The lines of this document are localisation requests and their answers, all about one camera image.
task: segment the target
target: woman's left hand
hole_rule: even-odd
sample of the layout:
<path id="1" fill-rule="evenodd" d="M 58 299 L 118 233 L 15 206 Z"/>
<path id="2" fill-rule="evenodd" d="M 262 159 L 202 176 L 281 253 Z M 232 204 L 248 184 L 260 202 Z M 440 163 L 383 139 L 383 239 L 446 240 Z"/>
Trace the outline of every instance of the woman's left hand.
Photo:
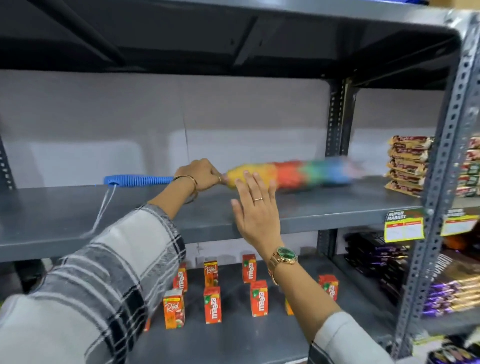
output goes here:
<path id="1" fill-rule="evenodd" d="M 207 158 L 194 160 L 187 166 L 182 166 L 175 172 L 175 177 L 188 175 L 197 181 L 197 190 L 208 190 L 215 184 L 222 183 L 222 175 L 216 170 Z"/>

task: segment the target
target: white wall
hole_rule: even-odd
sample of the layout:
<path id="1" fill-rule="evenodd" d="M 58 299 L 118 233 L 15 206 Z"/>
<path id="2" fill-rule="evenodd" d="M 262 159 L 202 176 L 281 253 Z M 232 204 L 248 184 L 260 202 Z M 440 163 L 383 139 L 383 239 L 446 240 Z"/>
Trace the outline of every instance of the white wall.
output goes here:
<path id="1" fill-rule="evenodd" d="M 19 188 L 102 183 L 119 173 L 172 175 L 189 160 L 220 170 L 322 158 L 328 84 L 320 80 L 0 70 L 0 133 Z M 443 93 L 361 90 L 349 155 L 386 172 L 394 134 L 434 133 Z M 290 234 L 298 252 L 316 232 Z M 232 263 L 242 240 L 189 244 L 191 263 Z"/>

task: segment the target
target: hand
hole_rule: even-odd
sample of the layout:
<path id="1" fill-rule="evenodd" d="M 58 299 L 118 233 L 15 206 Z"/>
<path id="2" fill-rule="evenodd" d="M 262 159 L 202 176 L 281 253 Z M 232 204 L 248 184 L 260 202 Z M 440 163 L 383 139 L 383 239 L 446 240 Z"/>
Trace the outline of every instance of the hand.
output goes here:
<path id="1" fill-rule="evenodd" d="M 240 179 L 235 181 L 241 205 L 238 200 L 231 201 L 235 222 L 242 237 L 268 260 L 276 248 L 284 245 L 280 237 L 275 181 L 271 181 L 267 189 L 258 173 L 252 176 L 245 171 L 244 174 L 246 184 Z"/>
<path id="2" fill-rule="evenodd" d="M 208 190 L 215 184 L 222 182 L 221 174 L 215 169 L 207 158 L 194 160 L 187 166 L 177 169 L 175 176 L 192 176 L 197 181 L 197 190 Z"/>

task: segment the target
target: green watch face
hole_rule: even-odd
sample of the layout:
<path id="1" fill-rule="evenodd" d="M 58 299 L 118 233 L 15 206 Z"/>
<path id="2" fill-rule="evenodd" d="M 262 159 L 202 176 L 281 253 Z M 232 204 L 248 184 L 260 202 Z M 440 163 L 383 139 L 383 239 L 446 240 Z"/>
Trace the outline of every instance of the green watch face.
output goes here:
<path id="1" fill-rule="evenodd" d="M 276 252 L 284 259 L 295 259 L 297 255 L 291 249 L 288 249 L 284 246 L 279 247 Z"/>

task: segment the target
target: metal shelving rack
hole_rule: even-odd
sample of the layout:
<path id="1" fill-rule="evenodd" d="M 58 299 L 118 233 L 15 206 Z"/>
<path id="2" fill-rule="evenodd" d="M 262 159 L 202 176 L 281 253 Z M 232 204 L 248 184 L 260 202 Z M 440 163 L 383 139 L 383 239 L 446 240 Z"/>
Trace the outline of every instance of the metal shelving rack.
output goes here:
<path id="1" fill-rule="evenodd" d="M 445 90 L 421 200 L 385 190 L 382 177 L 278 197 L 283 233 L 318 230 L 318 256 L 301 261 L 307 271 L 314 277 L 335 274 L 341 307 L 378 343 L 391 347 L 395 358 L 409 354 L 412 336 L 423 329 L 447 333 L 474 323 L 473 313 L 459 313 L 453 326 L 448 321 L 454 316 L 422 320 L 420 315 L 443 216 L 454 202 L 458 166 L 479 111 L 479 38 L 476 12 L 361 0 L 0 3 L 0 69 L 325 79 L 331 89 L 326 156 L 348 154 L 360 88 Z M 15 190 L 1 143 L 0 153 L 0 262 L 64 255 L 85 244 L 106 187 Z M 100 229 L 161 188 L 117 190 Z M 240 237 L 228 207 L 232 194 L 217 187 L 181 210 L 176 223 L 186 243 Z M 337 229 L 380 224 L 389 211 L 420 206 L 428 214 L 425 239 L 410 252 L 401 303 L 393 307 L 375 282 L 336 256 Z M 305 357 L 307 343 L 294 318 L 285 315 L 282 294 L 272 288 L 270 315 L 252 319 L 235 269 L 220 270 L 221 325 L 203 323 L 201 274 L 189 271 L 185 327 L 166 332 L 161 319 L 154 322 L 132 353 L 133 362 L 153 362 L 161 354 L 167 361 L 206 362 L 217 355 L 219 361 L 242 363 L 247 350 L 255 363 Z M 266 277 L 264 266 L 259 270 Z M 178 344 L 199 337 L 195 350 Z"/>

